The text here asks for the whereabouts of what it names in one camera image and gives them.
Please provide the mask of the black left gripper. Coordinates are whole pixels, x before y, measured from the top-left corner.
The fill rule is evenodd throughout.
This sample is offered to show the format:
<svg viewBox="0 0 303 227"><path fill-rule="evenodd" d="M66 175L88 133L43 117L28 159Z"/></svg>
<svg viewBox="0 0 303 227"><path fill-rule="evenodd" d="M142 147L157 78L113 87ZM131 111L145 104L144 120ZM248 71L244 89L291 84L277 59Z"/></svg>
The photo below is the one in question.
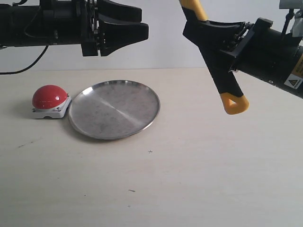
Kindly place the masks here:
<svg viewBox="0 0 303 227"><path fill-rule="evenodd" d="M81 0L82 56L108 56L120 48L147 40L149 26L141 21L141 8L111 0Z"/></svg>

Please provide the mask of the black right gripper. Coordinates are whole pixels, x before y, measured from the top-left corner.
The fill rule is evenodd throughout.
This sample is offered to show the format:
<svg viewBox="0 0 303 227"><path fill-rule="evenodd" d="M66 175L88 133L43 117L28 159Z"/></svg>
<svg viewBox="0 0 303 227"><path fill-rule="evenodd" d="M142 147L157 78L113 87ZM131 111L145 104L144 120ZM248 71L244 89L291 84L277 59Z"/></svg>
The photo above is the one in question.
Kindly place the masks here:
<svg viewBox="0 0 303 227"><path fill-rule="evenodd" d="M226 61L224 68L235 71L249 45L271 28L273 21L259 17L255 23L187 21L183 36L196 45L200 52L220 51Z"/></svg>

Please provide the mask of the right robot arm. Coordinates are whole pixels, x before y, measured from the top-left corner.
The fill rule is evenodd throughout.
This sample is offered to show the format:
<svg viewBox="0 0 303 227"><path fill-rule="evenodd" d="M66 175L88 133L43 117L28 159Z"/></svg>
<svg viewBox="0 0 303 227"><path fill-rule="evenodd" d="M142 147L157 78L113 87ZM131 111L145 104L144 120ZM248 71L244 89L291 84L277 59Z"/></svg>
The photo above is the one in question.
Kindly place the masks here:
<svg viewBox="0 0 303 227"><path fill-rule="evenodd" d="M303 55L301 38L271 29L272 21L187 21L183 36L195 44L219 94L242 97L234 72L242 71L297 97L303 96L303 79L291 72Z"/></svg>

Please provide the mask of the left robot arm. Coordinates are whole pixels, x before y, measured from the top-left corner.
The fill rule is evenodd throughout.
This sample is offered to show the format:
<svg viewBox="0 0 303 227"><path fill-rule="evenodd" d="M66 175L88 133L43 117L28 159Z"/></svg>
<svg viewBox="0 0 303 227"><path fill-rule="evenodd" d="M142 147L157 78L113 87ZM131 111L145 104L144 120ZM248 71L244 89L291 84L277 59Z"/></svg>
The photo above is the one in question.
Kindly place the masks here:
<svg viewBox="0 0 303 227"><path fill-rule="evenodd" d="M82 55L108 56L147 40L142 9L111 0L41 0L1 4L1 47L81 45Z"/></svg>

